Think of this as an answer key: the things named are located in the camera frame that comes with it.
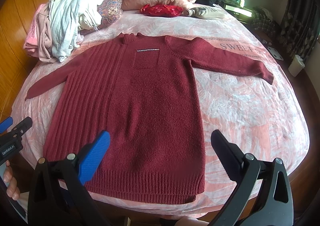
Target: paisley pillow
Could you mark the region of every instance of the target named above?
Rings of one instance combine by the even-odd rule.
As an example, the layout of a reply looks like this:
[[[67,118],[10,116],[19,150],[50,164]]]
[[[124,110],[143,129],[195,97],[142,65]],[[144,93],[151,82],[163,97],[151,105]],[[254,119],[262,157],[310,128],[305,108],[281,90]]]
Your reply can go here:
[[[102,16],[101,24],[98,29],[109,26],[116,22],[121,14],[121,4],[122,0],[103,0],[101,5],[98,5],[98,13]],[[88,33],[94,32],[94,29],[83,29],[80,31],[81,35],[86,35]]]

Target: finger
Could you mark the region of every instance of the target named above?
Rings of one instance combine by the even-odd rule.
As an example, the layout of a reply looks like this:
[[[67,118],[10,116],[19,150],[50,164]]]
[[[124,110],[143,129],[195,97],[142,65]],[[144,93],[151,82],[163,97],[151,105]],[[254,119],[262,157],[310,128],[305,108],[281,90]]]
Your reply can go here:
[[[12,179],[13,171],[11,167],[6,167],[4,173],[3,173],[3,181],[5,183],[9,183]]]
[[[10,181],[8,188],[7,188],[7,195],[9,197],[12,197],[16,188],[17,188],[17,180],[13,177]]]
[[[17,187],[16,190],[14,191],[13,195],[12,195],[12,199],[16,201],[19,198],[20,198],[20,189],[19,189],[19,187]]]

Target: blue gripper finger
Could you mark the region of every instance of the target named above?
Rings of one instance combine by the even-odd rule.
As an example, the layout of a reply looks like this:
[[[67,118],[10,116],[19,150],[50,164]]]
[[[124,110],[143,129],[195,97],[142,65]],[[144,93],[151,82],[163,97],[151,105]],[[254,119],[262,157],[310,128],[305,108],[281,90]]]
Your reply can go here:
[[[0,134],[4,133],[12,124],[13,124],[12,117],[8,117],[3,122],[1,122],[0,123]]]
[[[84,185],[85,182],[88,182],[92,179],[109,145],[110,134],[106,131],[103,131],[92,143],[88,154],[83,158],[82,162],[79,163],[78,178],[81,184]]]

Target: plaid fabric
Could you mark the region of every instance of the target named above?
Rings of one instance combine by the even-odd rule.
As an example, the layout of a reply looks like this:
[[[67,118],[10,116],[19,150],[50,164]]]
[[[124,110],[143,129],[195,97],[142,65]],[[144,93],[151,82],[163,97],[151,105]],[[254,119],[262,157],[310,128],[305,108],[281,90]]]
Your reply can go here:
[[[251,27],[255,30],[261,30],[265,34],[267,34],[271,39],[275,37],[275,23],[267,18],[266,15],[259,13],[257,11],[253,11],[252,13],[252,24]]]

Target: sweater sleeve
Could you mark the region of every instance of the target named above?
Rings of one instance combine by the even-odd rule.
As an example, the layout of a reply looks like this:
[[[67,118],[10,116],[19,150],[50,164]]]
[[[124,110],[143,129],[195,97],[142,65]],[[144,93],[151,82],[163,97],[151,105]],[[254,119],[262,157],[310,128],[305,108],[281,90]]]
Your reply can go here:
[[[215,48],[202,38],[189,41],[167,37],[167,41],[176,54],[190,59],[193,67],[238,76],[258,76],[269,84],[273,83],[273,74],[261,61]]]
[[[28,90],[25,100],[39,96],[53,87],[67,81],[68,75],[75,71],[93,52],[92,48],[74,57],[67,64],[35,82]]]

